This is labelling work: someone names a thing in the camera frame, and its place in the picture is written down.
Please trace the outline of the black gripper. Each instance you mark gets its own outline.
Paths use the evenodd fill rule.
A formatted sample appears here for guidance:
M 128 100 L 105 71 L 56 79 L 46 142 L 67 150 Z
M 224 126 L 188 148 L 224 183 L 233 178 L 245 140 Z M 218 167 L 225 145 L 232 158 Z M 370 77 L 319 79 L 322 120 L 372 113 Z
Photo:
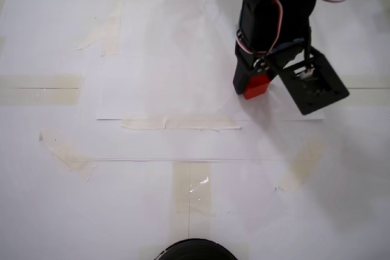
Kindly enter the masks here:
M 243 0 L 238 21 L 235 49 L 237 65 L 233 77 L 236 93 L 243 93 L 249 83 L 255 55 L 263 59 L 268 82 L 284 77 L 286 66 L 303 52 L 303 39 L 314 5 L 297 0 Z

